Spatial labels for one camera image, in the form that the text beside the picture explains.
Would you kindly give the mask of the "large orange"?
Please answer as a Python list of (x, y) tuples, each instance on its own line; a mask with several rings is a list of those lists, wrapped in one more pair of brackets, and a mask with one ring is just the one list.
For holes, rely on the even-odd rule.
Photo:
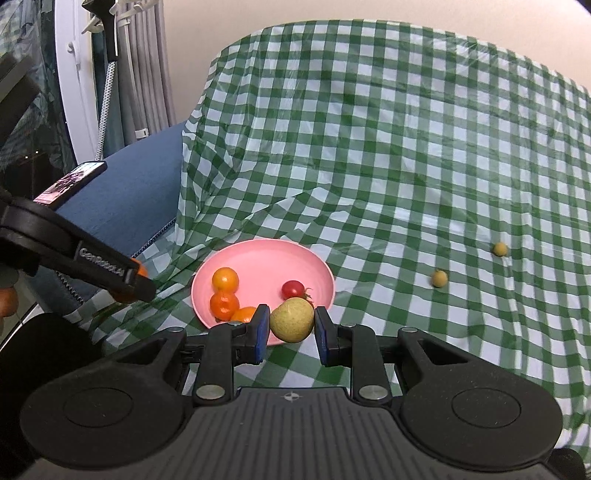
[(138, 274), (143, 277), (148, 277), (146, 267), (136, 258), (132, 258), (132, 261), (138, 266)]

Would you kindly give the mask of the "orange cherry tomato cluster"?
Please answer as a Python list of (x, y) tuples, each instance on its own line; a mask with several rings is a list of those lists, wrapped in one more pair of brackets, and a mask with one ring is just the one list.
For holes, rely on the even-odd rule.
[(217, 321), (229, 321), (240, 308), (240, 304), (235, 293), (220, 290), (211, 296), (209, 308)]

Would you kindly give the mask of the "green olive fruit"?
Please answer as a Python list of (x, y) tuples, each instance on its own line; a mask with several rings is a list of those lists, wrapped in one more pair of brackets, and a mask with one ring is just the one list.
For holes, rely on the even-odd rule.
[(431, 284), (435, 288), (445, 287), (448, 281), (448, 274), (444, 270), (436, 270), (431, 276)]
[(311, 333), (315, 309), (303, 298), (287, 299), (270, 314), (270, 330), (283, 342), (298, 343)]
[(497, 242), (494, 246), (493, 246), (493, 254), (497, 257), (504, 257), (506, 256), (508, 253), (508, 247), (505, 243), (503, 242)]

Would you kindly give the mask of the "red cherry tomato cluster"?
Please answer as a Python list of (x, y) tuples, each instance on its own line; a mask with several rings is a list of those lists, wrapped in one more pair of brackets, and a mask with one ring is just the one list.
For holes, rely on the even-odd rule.
[(305, 298), (308, 296), (307, 289), (305, 289), (304, 285), (297, 280), (288, 280), (287, 282), (284, 282), (280, 292), (283, 299), (286, 300), (290, 298)]

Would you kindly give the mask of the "blue cushion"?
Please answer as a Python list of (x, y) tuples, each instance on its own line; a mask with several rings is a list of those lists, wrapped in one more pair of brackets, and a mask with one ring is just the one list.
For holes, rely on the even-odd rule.
[(179, 123), (107, 157), (107, 169), (57, 213), (125, 256), (137, 257), (175, 223), (183, 127)]

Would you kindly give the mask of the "pink round plate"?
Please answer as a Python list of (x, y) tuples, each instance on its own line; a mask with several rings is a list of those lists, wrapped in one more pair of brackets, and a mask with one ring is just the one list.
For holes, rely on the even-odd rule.
[[(216, 293), (211, 284), (215, 270), (229, 267), (238, 273), (235, 292), (240, 308), (266, 304), (270, 314), (285, 299), (280, 289), (284, 282), (297, 280), (307, 289), (303, 298), (314, 307), (329, 308), (335, 297), (335, 279), (325, 261), (297, 243), (280, 239), (253, 239), (235, 243), (216, 252), (201, 265), (191, 286), (190, 298), (197, 318), (211, 328), (229, 321), (217, 321), (209, 308)], [(270, 345), (286, 343), (270, 333)]]

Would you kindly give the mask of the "black smartphone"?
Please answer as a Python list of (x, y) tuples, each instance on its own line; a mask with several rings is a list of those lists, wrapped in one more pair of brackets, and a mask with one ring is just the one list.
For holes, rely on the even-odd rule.
[(41, 192), (34, 199), (34, 202), (56, 210), (106, 170), (107, 164), (105, 161), (81, 163)]

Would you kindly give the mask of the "grey curtain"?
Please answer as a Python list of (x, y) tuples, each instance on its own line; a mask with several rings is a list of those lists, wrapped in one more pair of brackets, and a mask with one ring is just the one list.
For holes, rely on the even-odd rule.
[(115, 22), (107, 17), (112, 2), (88, 6), (104, 22), (102, 31), (90, 33), (101, 95), (100, 159), (175, 123), (161, 3)]

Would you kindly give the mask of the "green white checkered cloth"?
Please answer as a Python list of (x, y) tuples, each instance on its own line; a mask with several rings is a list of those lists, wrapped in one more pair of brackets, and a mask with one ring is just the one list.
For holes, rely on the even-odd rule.
[(332, 320), (415, 327), (542, 385), (563, 413), (560, 444), (589, 456), (586, 88), (440, 30), (273, 26), (212, 60), (182, 155), (174, 228), (140, 254), (156, 298), (98, 293), (70, 316), (105, 351), (200, 332), (189, 290), (204, 260), (290, 240), (331, 268)]

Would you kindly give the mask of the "white clip holder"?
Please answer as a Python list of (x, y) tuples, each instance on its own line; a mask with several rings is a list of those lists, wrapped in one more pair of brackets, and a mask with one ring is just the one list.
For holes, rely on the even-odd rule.
[[(132, 16), (148, 11), (155, 7), (159, 0), (144, 0), (144, 1), (113, 1), (110, 5), (107, 17), (112, 18), (115, 22), (122, 22)], [(84, 1), (82, 8), (90, 13), (90, 20), (82, 30), (84, 33), (98, 33), (104, 29), (104, 22), (100, 17), (88, 9), (90, 4), (95, 4), (95, 1)]]

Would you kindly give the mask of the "white door frame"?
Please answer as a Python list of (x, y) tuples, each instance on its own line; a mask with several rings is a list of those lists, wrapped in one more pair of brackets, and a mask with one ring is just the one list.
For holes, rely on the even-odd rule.
[(55, 48), (65, 122), (77, 163), (95, 158), (98, 144), (97, 94), (92, 36), (83, 30), (90, 14), (81, 1), (56, 0)]

